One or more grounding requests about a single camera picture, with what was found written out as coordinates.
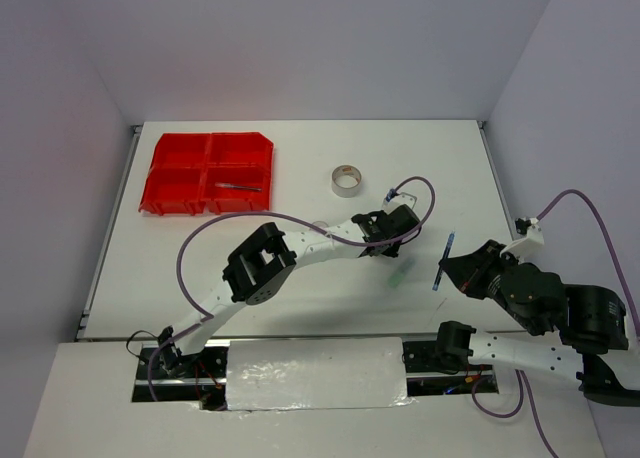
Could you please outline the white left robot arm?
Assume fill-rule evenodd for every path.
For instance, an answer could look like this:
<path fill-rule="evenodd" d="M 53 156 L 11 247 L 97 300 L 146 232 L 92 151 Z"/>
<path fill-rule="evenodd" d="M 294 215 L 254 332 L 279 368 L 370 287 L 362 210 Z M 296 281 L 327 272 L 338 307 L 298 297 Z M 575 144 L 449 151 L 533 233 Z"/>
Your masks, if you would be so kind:
<path fill-rule="evenodd" d="M 421 231 L 424 221 L 408 205 L 392 211 L 356 214 L 338 225 L 322 228 L 281 213 L 268 212 L 303 226 L 303 231 L 282 231 L 274 222 L 259 226 L 227 258 L 221 279 L 210 296 L 197 302 L 183 277 L 183 259 L 191 241 L 207 227 L 247 214 L 232 213 L 213 218 L 194 230 L 179 248 L 176 278 L 193 311 L 179 324 L 166 327 L 149 365 L 160 364 L 170 376 L 189 374 L 209 338 L 247 306 L 275 297 L 296 269 L 334 259 L 386 256 L 395 258 L 404 239 Z"/>

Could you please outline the teal ink pen refill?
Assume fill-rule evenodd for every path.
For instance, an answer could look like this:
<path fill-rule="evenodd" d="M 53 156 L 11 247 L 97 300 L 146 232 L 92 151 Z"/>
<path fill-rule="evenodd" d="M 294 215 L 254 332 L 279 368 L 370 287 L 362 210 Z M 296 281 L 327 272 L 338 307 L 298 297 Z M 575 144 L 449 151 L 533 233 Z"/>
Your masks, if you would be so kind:
<path fill-rule="evenodd" d="M 234 184 L 234 183 L 215 182 L 214 186 L 217 187 L 217 188 L 221 188 L 221 189 L 232 189 L 232 190 L 257 192 L 257 193 L 262 192 L 262 188 L 261 187 Z"/>

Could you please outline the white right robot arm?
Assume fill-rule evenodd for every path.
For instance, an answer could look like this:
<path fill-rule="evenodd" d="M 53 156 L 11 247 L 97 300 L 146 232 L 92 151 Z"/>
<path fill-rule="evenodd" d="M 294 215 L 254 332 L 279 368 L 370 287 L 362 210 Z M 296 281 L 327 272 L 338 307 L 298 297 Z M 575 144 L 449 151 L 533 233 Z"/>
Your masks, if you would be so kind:
<path fill-rule="evenodd" d="M 494 240 L 470 254 L 442 258 L 439 266 L 464 296 L 490 299 L 529 335 L 555 333 L 559 342 L 518 342 L 447 321 L 440 324 L 434 347 L 438 367 L 510 365 L 575 383 L 595 403 L 638 406 L 639 351 L 631 345 L 626 307 L 614 291 L 565 284 L 556 273 L 519 262 Z"/>

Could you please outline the blue ink pen refill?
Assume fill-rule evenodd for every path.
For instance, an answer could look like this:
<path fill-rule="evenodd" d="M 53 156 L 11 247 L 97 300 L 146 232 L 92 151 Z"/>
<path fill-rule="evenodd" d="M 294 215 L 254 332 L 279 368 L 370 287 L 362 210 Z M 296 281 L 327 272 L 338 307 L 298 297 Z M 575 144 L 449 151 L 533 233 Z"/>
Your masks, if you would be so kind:
<path fill-rule="evenodd" d="M 436 276 L 435 276 L 435 279 L 434 279 L 434 283 L 432 285 L 432 291 L 437 292 L 439 290 L 440 283 L 441 283 L 442 277 L 444 275 L 442 262 L 449 258 L 451 249 L 453 247 L 454 240 L 455 240 L 455 230 L 450 232 L 450 234 L 448 236 L 448 239 L 447 239 L 447 242 L 446 242 L 446 245 L 445 245 L 445 248 L 443 250 L 442 256 L 441 256 L 441 258 L 440 258 L 440 260 L 438 262 L 438 270 L 437 270 L 437 273 L 436 273 Z"/>

